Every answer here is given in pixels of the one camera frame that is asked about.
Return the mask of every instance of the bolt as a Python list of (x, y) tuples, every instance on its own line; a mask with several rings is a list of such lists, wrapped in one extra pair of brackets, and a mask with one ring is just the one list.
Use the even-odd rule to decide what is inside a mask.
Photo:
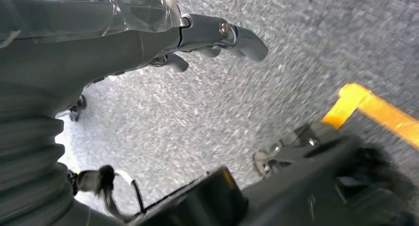
[(266, 164), (266, 163), (264, 163), (263, 165), (263, 171), (267, 174), (267, 173), (269, 173), (270, 171), (271, 171), (271, 169), (269, 168), (269, 166)]
[(271, 151), (279, 152), (281, 150), (281, 147), (278, 145), (278, 143), (275, 143), (270, 148)]
[(308, 144), (313, 146), (313, 147), (318, 147), (319, 146), (319, 142), (313, 138), (309, 138), (308, 139)]
[(189, 21), (189, 19), (188, 18), (186, 18), (186, 17), (182, 17), (182, 22), (183, 22), (183, 27), (184, 28), (186, 28), (186, 27), (190, 27), (191, 26), (191, 22)]
[(223, 36), (228, 36), (228, 34), (230, 33), (230, 26), (228, 25), (228, 23), (226, 21), (221, 21), (220, 22), (220, 33)]

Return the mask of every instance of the white cord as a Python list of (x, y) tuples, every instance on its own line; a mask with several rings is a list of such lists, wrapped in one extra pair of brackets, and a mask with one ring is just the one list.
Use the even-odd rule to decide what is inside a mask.
[(125, 171), (123, 171), (123, 170), (115, 170), (115, 174), (117, 175), (117, 176), (120, 176), (120, 177), (122, 177), (126, 182), (128, 182), (128, 184), (131, 184), (132, 183), (132, 181), (133, 181), (133, 179), (129, 176), (129, 174), (128, 173), (126, 173)]

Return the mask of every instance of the wheelchair caster wheel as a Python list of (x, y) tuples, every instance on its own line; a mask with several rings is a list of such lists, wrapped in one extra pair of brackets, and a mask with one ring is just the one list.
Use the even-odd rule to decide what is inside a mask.
[(84, 95), (81, 95), (79, 97), (79, 100), (77, 100), (76, 106), (79, 107), (80, 109), (86, 109), (87, 101), (86, 101), (86, 97)]
[(78, 112), (71, 112), (70, 113), (70, 120), (73, 122), (77, 122), (79, 120), (79, 114)]

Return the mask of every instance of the black fur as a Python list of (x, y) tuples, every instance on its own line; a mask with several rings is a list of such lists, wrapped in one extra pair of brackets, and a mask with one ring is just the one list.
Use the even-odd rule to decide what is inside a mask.
[(110, 165), (105, 165), (97, 171), (80, 172), (77, 184), (80, 191), (93, 192), (99, 196), (102, 191), (110, 192), (114, 189), (114, 179), (114, 169)]

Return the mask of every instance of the floor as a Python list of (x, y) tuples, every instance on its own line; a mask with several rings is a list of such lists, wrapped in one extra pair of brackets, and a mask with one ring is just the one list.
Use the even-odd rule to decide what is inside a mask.
[[(346, 83), (359, 83), (419, 119), (419, 0), (178, 0), (219, 16), (269, 46), (260, 63), (225, 52), (181, 56), (185, 73), (147, 67), (85, 90), (81, 120), (57, 140), (71, 168), (112, 164), (138, 179), (146, 204), (221, 164), (240, 186), (258, 180), (251, 155), (283, 131), (320, 120)], [(343, 131), (382, 144), (419, 181), (419, 152), (355, 113)], [(117, 183), (123, 210), (137, 210)], [(78, 199), (95, 209), (101, 202)]]

